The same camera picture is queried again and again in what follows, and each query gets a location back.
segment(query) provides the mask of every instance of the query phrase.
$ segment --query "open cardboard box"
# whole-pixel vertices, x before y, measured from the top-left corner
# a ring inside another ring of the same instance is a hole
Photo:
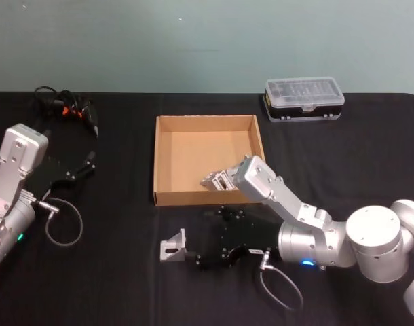
[[[235,166],[245,154],[265,159],[255,115],[157,117],[156,206],[250,202],[238,190],[209,192],[200,185],[208,173]]]

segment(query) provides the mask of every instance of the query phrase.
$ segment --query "metal bracket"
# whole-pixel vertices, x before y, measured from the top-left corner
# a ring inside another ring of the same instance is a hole
[[[206,187],[209,191],[224,191],[224,190],[234,190],[236,187],[233,183],[234,175],[236,175],[239,167],[243,162],[250,157],[249,154],[244,156],[244,160],[239,164],[232,166],[226,170],[214,171],[206,175],[200,184]]]
[[[160,242],[160,261],[186,260],[186,234],[185,229],[168,240]]]

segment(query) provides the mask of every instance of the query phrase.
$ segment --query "white robotic arm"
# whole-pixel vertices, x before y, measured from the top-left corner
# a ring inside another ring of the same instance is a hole
[[[398,200],[390,209],[364,207],[347,222],[335,222],[326,211],[300,201],[258,156],[243,161],[233,183],[284,220],[278,234],[284,261],[310,261],[322,268],[350,267],[356,261],[378,283],[398,280],[407,271],[408,253],[414,251],[414,202]],[[414,281],[404,300],[414,315]]]
[[[0,149],[0,262],[35,219],[33,205],[50,212],[59,209],[37,200],[23,189],[27,177],[43,160],[46,136],[23,124],[8,128]]]

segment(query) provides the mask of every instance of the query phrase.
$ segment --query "gray-green wall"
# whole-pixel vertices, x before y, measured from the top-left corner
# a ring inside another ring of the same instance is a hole
[[[414,0],[0,0],[0,90],[414,93]]]

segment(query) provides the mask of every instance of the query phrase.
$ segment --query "robotic arm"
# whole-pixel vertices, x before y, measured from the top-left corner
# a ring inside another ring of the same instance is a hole
[[[229,179],[226,187],[221,186],[224,175]],[[291,279],[269,265],[271,253],[279,254],[283,261],[318,265],[321,270],[358,263],[364,276],[376,283],[394,282],[408,269],[408,254],[414,252],[414,202],[410,200],[397,200],[390,208],[364,207],[346,222],[333,221],[325,210],[300,201],[283,178],[258,156],[245,157],[234,168],[210,173],[201,184],[210,190],[237,187],[250,200],[269,206],[284,223],[279,227],[279,223],[251,219],[243,210],[231,212],[222,206],[217,213],[227,225],[219,241],[219,260],[217,252],[210,257],[188,252],[185,230],[181,229],[176,236],[161,242],[161,261],[195,257],[199,267],[231,267],[246,252],[263,255],[261,284],[272,299],[289,310],[294,309],[265,286],[263,271],[275,270],[281,274],[297,291],[301,305],[302,295]],[[414,281],[404,300],[414,316]]]
[[[57,213],[23,189],[26,178],[43,160],[48,139],[23,124],[8,128],[0,149],[0,262],[35,219],[33,204]]]
[[[334,222],[326,211],[300,201],[258,156],[242,163],[233,182],[284,220],[278,234],[284,261],[310,260],[323,267],[350,267],[356,261],[364,276],[377,283],[394,282],[406,273],[408,253],[414,252],[414,202],[397,200],[390,209],[368,206],[347,222]],[[414,281],[404,300],[414,316]]]
[[[80,222],[79,236],[75,241],[69,244],[56,242],[48,233],[48,224],[59,212],[59,208],[45,202],[42,198],[49,194],[55,184],[60,184],[61,181],[74,183],[92,172],[95,165],[91,164],[89,159],[76,173],[70,173],[49,158],[40,169],[43,174],[38,174],[37,178],[34,178],[35,184],[32,188],[38,194],[37,199],[33,193],[23,187],[26,180],[31,181],[29,177],[32,172],[42,163],[47,146],[46,136],[23,124],[16,124],[5,132],[0,149],[0,262],[34,221],[34,209],[38,206],[49,212],[46,234],[53,243],[66,247],[76,243],[81,236],[83,224],[79,211],[69,202],[52,198],[71,206]]]

